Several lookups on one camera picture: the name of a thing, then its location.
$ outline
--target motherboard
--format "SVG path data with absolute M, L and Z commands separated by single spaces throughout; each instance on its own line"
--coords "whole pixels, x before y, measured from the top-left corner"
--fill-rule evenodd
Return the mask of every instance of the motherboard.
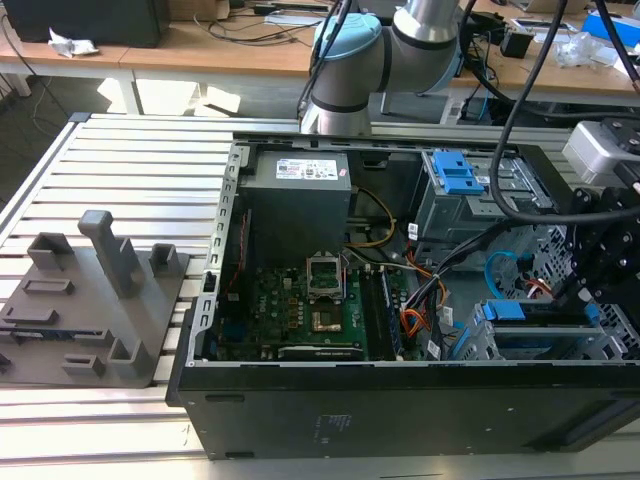
M 380 356 L 376 353 L 378 344 L 383 343 L 379 338 L 393 337 L 394 331 L 399 345 L 396 315 L 408 294 L 404 273 L 348 268 L 341 271 L 341 299 L 333 300 L 309 296 L 309 288 L 338 286 L 329 269 L 314 271 L 310 280 L 302 266 L 257 269 L 244 315 L 227 316 L 222 324 L 217 358 L 309 360 L 325 355 L 369 360 Z M 386 283 L 378 284 L 376 279 L 382 279 L 382 275 Z M 382 292 L 381 298 L 370 298 L 375 292 Z M 371 318 L 375 319 L 375 315 L 366 315 L 373 303 L 395 312 L 391 318 L 394 325 L 386 316 L 384 325 L 368 324 Z

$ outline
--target aluminum profile table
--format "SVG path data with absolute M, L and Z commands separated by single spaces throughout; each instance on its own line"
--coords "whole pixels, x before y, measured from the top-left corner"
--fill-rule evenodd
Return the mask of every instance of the aluminum profile table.
M 0 214 L 0 304 L 29 268 L 26 249 L 39 232 L 63 232 L 73 245 L 87 244 L 76 227 L 87 208 L 110 210 L 114 232 L 131 237 L 135 247 L 171 242 L 191 260 L 151 387 L 0 388 L 0 478 L 640 478 L 640 422 L 578 454 L 207 460 L 185 411 L 164 403 L 179 328 L 205 266 L 232 132 L 295 130 L 289 120 L 135 115 L 92 115 L 66 125 Z M 379 135 L 443 140 L 495 140 L 499 132 L 374 124 Z M 512 139 L 540 145 L 577 185 L 560 153 L 568 135 L 515 129 Z

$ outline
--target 3d printed holder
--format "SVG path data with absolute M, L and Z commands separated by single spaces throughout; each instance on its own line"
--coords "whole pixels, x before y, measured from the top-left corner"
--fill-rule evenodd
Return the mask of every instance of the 3d printed holder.
M 0 310 L 0 383 L 142 388 L 155 372 L 188 255 L 135 251 L 107 211 L 78 223 L 93 248 L 41 233 L 34 265 Z

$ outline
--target sticker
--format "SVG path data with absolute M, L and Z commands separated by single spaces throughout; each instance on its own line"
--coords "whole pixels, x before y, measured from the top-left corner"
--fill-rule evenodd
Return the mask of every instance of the sticker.
M 436 360 L 440 360 L 440 347 L 433 343 L 433 340 L 429 340 L 427 351 L 433 355 Z
M 409 240 L 417 241 L 418 240 L 418 224 L 410 223 L 408 231 L 409 231 Z
M 351 420 L 351 414 L 320 415 L 315 421 L 313 443 L 328 445 L 336 438 L 340 440 L 351 426 Z
M 276 178 L 281 180 L 338 180 L 335 160 L 283 158 L 278 160 L 276 168 Z
M 453 308 L 442 307 L 442 323 L 453 327 Z

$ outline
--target black computer case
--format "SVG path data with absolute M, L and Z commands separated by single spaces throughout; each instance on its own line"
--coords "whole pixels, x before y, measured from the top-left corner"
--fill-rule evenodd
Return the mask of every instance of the black computer case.
M 67 38 L 154 48 L 169 27 L 167 0 L 4 0 L 23 42 L 46 42 L 49 28 Z

